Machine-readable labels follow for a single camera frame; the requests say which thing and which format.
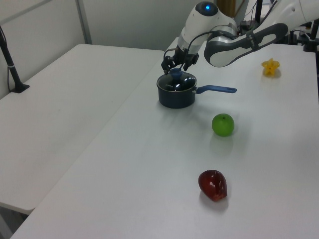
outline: black cable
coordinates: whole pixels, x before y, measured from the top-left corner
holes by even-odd
[[[10,93],[11,90],[10,90],[10,86],[9,86],[9,66],[7,67],[7,83],[8,83],[8,90],[9,90],[9,93]]]
[[[252,11],[251,11],[251,16],[250,16],[250,24],[251,24],[251,21],[253,20],[253,14],[254,14],[254,7],[257,5],[257,1],[255,2],[253,8],[252,8]]]
[[[178,48],[171,48],[171,49],[167,49],[164,53],[164,56],[163,56],[163,59],[165,60],[165,56],[166,56],[166,53],[168,53],[169,51],[176,51]]]
[[[244,18],[254,9],[254,7],[256,6],[257,1],[255,2],[255,4],[253,5],[253,7],[250,9],[250,11],[244,16]]]
[[[1,35],[3,36],[3,39],[4,39],[4,42],[5,42],[5,45],[7,45],[6,44],[6,37],[5,37],[5,34],[4,34],[4,32],[3,32],[3,30],[2,30],[2,27],[0,26],[0,32],[1,32]],[[7,84],[8,84],[8,90],[9,90],[9,93],[11,92],[11,90],[10,90],[10,86],[9,86],[9,66],[7,66]]]
[[[1,35],[3,36],[4,41],[5,41],[5,44],[6,44],[6,37],[5,37],[5,34],[4,34],[4,32],[3,32],[2,28],[1,28],[1,26],[0,26],[0,32],[1,32]]]
[[[203,35],[207,35],[207,34],[210,34],[210,33],[213,33],[213,32],[214,32],[214,31],[204,32],[204,33],[202,33],[202,34],[199,34],[198,36],[196,36],[195,38],[193,38],[193,39],[191,40],[191,42],[190,42],[190,44],[188,45],[188,48],[187,48],[187,50],[186,50],[186,52],[185,52],[184,62],[183,62],[183,64],[180,66],[180,69],[183,67],[183,65],[184,65],[185,62],[186,62],[186,57],[187,57],[187,54],[188,54],[188,52],[189,52],[190,46],[192,45],[193,41],[196,40],[197,38],[203,36]]]
[[[274,6],[276,5],[278,1],[274,1],[274,3],[272,4],[272,6],[270,7],[269,11],[267,12],[266,16],[263,18],[263,20],[260,22],[260,25],[266,20],[266,18],[268,17],[268,15],[270,14],[271,10],[274,8]]]
[[[305,31],[301,31],[301,30],[292,30],[293,32],[295,32],[295,31],[299,31],[299,32],[303,32],[304,34],[306,34],[306,32]]]

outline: green apple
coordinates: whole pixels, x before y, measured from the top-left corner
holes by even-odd
[[[213,118],[211,127],[215,134],[226,137],[230,136],[234,130],[235,123],[233,118],[228,114],[219,114]]]

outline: white table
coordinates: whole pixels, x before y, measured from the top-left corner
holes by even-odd
[[[0,206],[29,214],[163,52],[78,45],[0,101]]]
[[[237,93],[165,108],[159,60],[12,239],[317,238],[315,55],[271,45],[224,68],[206,63],[203,48],[200,55],[189,69],[198,85]],[[276,79],[262,76],[271,57],[281,63]],[[231,137],[212,132],[219,113],[233,116]],[[226,177],[219,203],[198,186],[207,169]]]

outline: blue pot handle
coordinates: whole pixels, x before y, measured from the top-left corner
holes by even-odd
[[[205,91],[219,91],[225,93],[235,93],[237,91],[236,88],[224,87],[224,86],[202,86],[196,89],[196,94],[201,94]]]

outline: white wall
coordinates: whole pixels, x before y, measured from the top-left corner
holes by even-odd
[[[82,0],[93,44],[165,50],[201,0]]]
[[[84,43],[75,0],[49,1],[1,26],[22,82]],[[0,99],[7,93],[6,61],[0,51]]]

